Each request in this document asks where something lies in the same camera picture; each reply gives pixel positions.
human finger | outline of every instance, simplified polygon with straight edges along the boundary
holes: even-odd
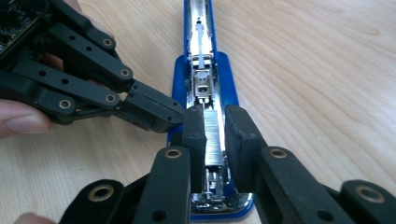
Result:
[[[50,119],[20,102],[0,99],[0,138],[21,133],[46,133]]]
[[[38,217],[33,213],[26,213],[21,215],[14,224],[55,224],[55,222],[44,217]]]

wood grain surface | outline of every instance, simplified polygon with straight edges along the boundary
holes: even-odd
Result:
[[[118,42],[134,78],[171,94],[183,53],[182,0],[81,0]],[[321,183],[372,181],[396,195],[396,3],[213,0],[218,49],[240,105],[269,145],[291,150]],[[24,212],[59,221],[93,181],[149,172],[165,134],[117,118],[53,125],[0,140],[0,223]],[[254,211],[241,223],[260,223]]]

